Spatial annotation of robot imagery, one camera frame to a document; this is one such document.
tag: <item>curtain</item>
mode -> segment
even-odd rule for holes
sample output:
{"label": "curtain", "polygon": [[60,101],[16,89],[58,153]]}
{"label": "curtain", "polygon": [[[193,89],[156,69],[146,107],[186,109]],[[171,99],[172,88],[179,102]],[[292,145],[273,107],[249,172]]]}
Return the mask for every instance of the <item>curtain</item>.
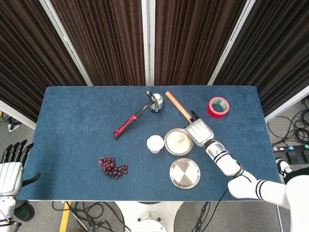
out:
{"label": "curtain", "polygon": [[245,0],[157,0],[155,85],[206,85]]}
{"label": "curtain", "polygon": [[145,85],[140,0],[52,0],[94,85]]}
{"label": "curtain", "polygon": [[267,116],[309,85],[309,1],[258,0],[215,85],[257,86]]}
{"label": "curtain", "polygon": [[48,86],[85,85],[38,0],[0,1],[0,100],[36,121]]}

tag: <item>metal bowl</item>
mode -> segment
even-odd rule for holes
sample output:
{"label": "metal bowl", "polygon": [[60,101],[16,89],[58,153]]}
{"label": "metal bowl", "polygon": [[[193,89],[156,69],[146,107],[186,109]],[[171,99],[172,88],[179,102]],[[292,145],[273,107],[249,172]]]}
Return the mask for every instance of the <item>metal bowl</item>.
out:
{"label": "metal bowl", "polygon": [[[170,135],[171,133],[173,133],[173,132],[175,132],[175,131],[184,134],[184,135],[185,135],[187,138],[189,138],[189,140],[190,140],[190,146],[189,146],[188,150],[185,151],[185,152],[183,152],[183,153],[175,153],[175,152],[172,151],[172,150],[168,147],[168,145],[167,145],[167,138],[169,137],[169,135]],[[175,128],[175,129],[171,129],[171,130],[170,130],[169,132],[167,132],[167,134],[165,135],[165,137],[164,137],[164,145],[165,145],[167,151],[169,151],[169,153],[171,153],[171,154],[173,154],[173,155],[175,155],[175,156],[184,156],[184,155],[188,154],[188,153],[191,151],[191,149],[192,149],[192,147],[193,147],[193,141],[192,141],[191,137],[189,136],[189,134],[188,134],[184,129]]]}
{"label": "metal bowl", "polygon": [[195,187],[200,179],[200,169],[191,159],[181,158],[172,163],[169,176],[173,184],[181,189]]}

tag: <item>white stand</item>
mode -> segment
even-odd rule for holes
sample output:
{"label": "white stand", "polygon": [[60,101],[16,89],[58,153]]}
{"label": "white stand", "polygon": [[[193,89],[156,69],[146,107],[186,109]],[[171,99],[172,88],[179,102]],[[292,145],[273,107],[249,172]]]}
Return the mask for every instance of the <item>white stand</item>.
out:
{"label": "white stand", "polygon": [[142,204],[139,202],[115,202],[124,215],[126,225],[132,232],[153,232],[154,227],[160,232],[174,232],[174,220],[183,202],[159,202],[156,204]]}

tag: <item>red tape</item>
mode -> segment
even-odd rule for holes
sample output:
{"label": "red tape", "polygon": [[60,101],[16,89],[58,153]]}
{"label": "red tape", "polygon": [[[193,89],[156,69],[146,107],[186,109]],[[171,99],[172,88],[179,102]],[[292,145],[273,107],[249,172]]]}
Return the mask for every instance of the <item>red tape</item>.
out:
{"label": "red tape", "polygon": [[[215,111],[213,108],[213,104],[219,104],[223,108],[222,112]],[[207,106],[207,111],[210,116],[214,118],[222,118],[224,115],[227,114],[227,112],[230,109],[230,105],[228,104],[227,100],[221,97],[215,97],[209,101],[209,104]]]}

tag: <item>hammer head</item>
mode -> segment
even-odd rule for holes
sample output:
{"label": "hammer head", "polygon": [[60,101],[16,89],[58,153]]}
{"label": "hammer head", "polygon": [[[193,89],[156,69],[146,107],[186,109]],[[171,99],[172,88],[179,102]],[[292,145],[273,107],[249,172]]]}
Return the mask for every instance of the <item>hammer head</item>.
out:
{"label": "hammer head", "polygon": [[159,111],[158,100],[155,98],[155,96],[149,90],[146,92],[146,95],[150,98],[150,101],[152,103],[154,103],[155,112],[158,113],[158,111]]}

